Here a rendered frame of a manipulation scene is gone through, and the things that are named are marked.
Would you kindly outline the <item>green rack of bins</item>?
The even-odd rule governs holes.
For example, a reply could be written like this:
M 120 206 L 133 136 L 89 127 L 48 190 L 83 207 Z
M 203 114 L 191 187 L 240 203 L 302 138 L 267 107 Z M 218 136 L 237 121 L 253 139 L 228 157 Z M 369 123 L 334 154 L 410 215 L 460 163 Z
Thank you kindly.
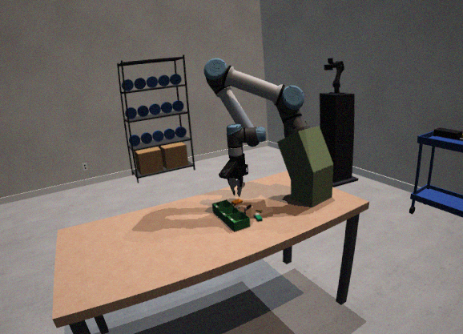
M 213 203 L 212 209 L 233 231 L 250 227 L 250 218 L 243 212 L 239 212 L 227 200 Z

